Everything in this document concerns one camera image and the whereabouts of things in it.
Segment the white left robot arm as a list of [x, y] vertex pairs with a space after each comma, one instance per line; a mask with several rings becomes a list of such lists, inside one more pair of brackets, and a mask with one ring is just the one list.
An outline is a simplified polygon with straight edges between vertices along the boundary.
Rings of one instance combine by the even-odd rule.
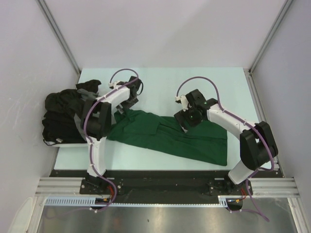
[[106, 172], [104, 147], [112, 129], [115, 111], [123, 113], [138, 102], [142, 81], [131, 76], [128, 82], [110, 83], [111, 91], [95, 99], [87, 99], [83, 108], [81, 128], [88, 145], [90, 165], [85, 180], [97, 194], [107, 190], [108, 181], [102, 179]]

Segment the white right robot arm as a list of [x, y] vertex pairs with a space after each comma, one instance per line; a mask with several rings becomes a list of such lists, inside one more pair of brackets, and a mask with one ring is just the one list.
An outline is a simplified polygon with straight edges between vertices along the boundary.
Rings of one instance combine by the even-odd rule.
[[222, 108], [218, 100], [207, 100], [197, 89], [186, 95], [176, 96], [175, 102], [182, 105], [182, 110], [174, 117], [184, 131], [203, 121], [209, 121], [239, 140], [240, 161], [229, 171], [224, 182], [224, 189], [228, 194], [237, 194], [247, 178], [278, 155], [271, 127], [267, 122], [246, 121]]

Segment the green t shirt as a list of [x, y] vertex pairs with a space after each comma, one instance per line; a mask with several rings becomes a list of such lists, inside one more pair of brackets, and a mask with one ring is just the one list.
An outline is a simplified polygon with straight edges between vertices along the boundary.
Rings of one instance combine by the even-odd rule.
[[203, 121], [186, 132], [171, 116], [158, 116], [142, 110], [114, 114], [108, 139], [130, 146], [155, 150], [177, 157], [219, 166], [227, 165], [227, 131]]

